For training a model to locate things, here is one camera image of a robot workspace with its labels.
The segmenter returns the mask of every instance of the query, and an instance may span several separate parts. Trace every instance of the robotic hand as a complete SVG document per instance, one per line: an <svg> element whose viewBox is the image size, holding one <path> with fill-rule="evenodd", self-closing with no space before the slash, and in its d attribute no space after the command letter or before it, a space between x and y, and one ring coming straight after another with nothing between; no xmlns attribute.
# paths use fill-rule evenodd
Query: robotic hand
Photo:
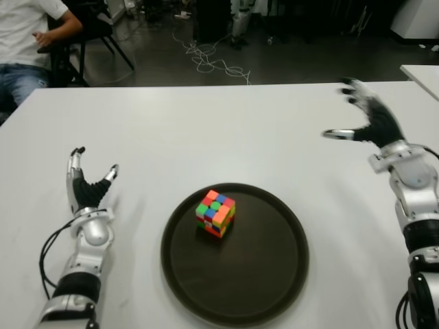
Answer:
<svg viewBox="0 0 439 329"><path fill-rule="evenodd" d="M97 207L117 177L119 166L111 167L100 182L89 184L80 166L84 151L84 147L74 149L67 165L67 195L73 213L70 229L76 249L45 304L37 329L99 329L95 308L102 265L115 235L110 227L114 218L111 209Z"/></svg>
<svg viewBox="0 0 439 329"><path fill-rule="evenodd" d="M408 300L415 328L439 328L439 203L438 174L424 161L426 151L409 144L392 113L363 82L343 81L348 102L363 110L369 125L359 129L327 130L324 137L371 141L381 150L369 162L376 173L390 172L396 195L396 216L410 253ZM399 312L396 314L399 325Z"/></svg>

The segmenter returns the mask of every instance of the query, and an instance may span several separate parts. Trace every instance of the black chair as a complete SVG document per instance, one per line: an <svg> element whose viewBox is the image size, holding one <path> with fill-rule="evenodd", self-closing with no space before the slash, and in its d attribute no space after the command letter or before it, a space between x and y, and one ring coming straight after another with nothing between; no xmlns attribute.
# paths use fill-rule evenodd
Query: black chair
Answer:
<svg viewBox="0 0 439 329"><path fill-rule="evenodd" d="M107 5L103 0L64 0L70 11L81 21L83 31L78 35L66 39L63 42L52 47L39 49L41 53L51 53L53 83L57 87L66 86L74 78L75 81L85 87L88 87L87 81L84 79L85 51L86 43L90 40L101 39L108 50L114 55L115 51L107 42L106 38L111 42L113 47L126 61L128 66L134 70L134 66L122 51L115 39L112 37L112 26L107 22L99 19L97 16L101 13L110 18ZM59 22L49 19L49 28L53 29L59 26ZM80 67L79 71L70 63L70 47L71 45L80 45Z"/></svg>

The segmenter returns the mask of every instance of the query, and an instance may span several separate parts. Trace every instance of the white table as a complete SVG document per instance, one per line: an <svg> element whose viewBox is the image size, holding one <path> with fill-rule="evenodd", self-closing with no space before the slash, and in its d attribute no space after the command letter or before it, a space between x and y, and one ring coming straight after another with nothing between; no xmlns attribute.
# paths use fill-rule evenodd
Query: white table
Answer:
<svg viewBox="0 0 439 329"><path fill-rule="evenodd" d="M411 141L439 149L436 101L414 82L370 85ZM159 250L174 208L220 182L275 194L307 234L307 283L271 328L393 328L407 288L407 251L388 175L375 175L366 160L377 149L320 137L328 128L365 123L338 87L34 92L0 129L0 328L31 328L45 303L38 256L48 235L71 218L65 168L80 145L87 147L89 180L121 166L106 200L117 219L99 304L103 329L212 328L170 293ZM50 278L72 251L64 233L47 257Z"/></svg>
<svg viewBox="0 0 439 329"><path fill-rule="evenodd" d="M439 66L402 65L401 70L434 97L436 101L439 101Z"/></svg>

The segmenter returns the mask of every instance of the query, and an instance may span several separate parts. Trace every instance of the blue square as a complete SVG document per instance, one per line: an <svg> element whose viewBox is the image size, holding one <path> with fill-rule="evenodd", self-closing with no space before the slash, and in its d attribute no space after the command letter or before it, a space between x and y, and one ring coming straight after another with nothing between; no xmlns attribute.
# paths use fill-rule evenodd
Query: blue square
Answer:
<svg viewBox="0 0 439 329"><path fill-rule="evenodd" d="M218 201L220 204L223 204L224 201L226 201L226 197L224 197L223 195L218 195L216 198L216 201Z"/></svg>
<svg viewBox="0 0 439 329"><path fill-rule="evenodd" d="M212 220L212 218L215 216L215 214L216 214L217 212L216 211L214 211L213 209L208 209L208 210L206 210L206 212L204 213L204 217L207 217L207 218L209 218L210 220Z"/></svg>

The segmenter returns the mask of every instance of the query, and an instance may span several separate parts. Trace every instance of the rubik's cube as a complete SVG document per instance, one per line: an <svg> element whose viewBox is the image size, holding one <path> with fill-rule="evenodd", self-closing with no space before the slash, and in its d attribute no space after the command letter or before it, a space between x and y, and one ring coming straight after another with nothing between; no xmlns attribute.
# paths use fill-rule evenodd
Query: rubik's cube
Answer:
<svg viewBox="0 0 439 329"><path fill-rule="evenodd" d="M222 238L235 219L235 201L215 191L209 191L195 210L198 226Z"/></svg>

